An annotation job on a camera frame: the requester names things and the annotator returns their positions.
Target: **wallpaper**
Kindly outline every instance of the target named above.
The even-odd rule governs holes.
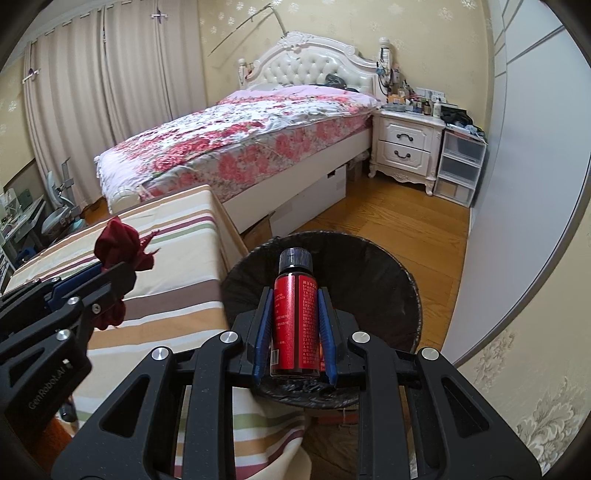
[[[210,104],[238,88],[237,61],[249,63],[275,44],[281,29],[271,11],[257,15],[210,57],[228,33],[269,1],[288,31],[355,45],[375,59],[388,37],[411,85],[445,92],[484,126],[489,55],[483,0],[199,0]]]
[[[0,75],[0,184],[4,187],[34,157],[22,92],[23,57]]]
[[[517,432],[542,472],[591,410],[591,206],[538,294],[482,352],[460,367]]]

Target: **bottle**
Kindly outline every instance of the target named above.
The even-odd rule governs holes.
[[[432,115],[433,114],[433,107],[429,100],[423,100],[423,115]]]
[[[318,284],[312,255],[288,248],[279,258],[274,287],[271,376],[315,378],[320,375]]]
[[[441,102],[439,98],[437,98],[435,105],[433,105],[433,118],[441,118]]]

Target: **striped blanket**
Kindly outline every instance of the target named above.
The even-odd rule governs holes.
[[[82,422],[154,347],[165,345],[174,352],[197,348],[227,328],[220,282],[247,253],[209,186],[143,204],[120,217],[140,236],[158,230],[148,251],[160,251],[154,269],[138,272],[135,288],[125,297],[125,321],[117,328],[95,330],[89,342],[92,372],[74,392]],[[8,288],[34,278],[66,278],[95,262],[94,244],[105,225],[99,223],[48,248],[19,269]],[[185,406],[177,444],[177,476],[186,414]],[[300,447],[304,433],[301,409],[235,388],[233,425],[238,480],[279,480],[286,475],[309,478],[310,461]]]

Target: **pink floral bedspread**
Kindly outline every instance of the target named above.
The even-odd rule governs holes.
[[[122,189],[147,200],[203,183],[225,202],[362,129],[378,107],[329,87],[240,90],[105,151],[97,176],[109,206]]]

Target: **bed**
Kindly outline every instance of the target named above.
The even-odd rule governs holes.
[[[331,73],[359,93],[311,86]],[[209,184],[243,232],[371,147],[369,120],[383,95],[375,63],[354,46],[291,32],[252,71],[241,59],[239,78],[241,90],[217,105],[95,159],[112,213]]]

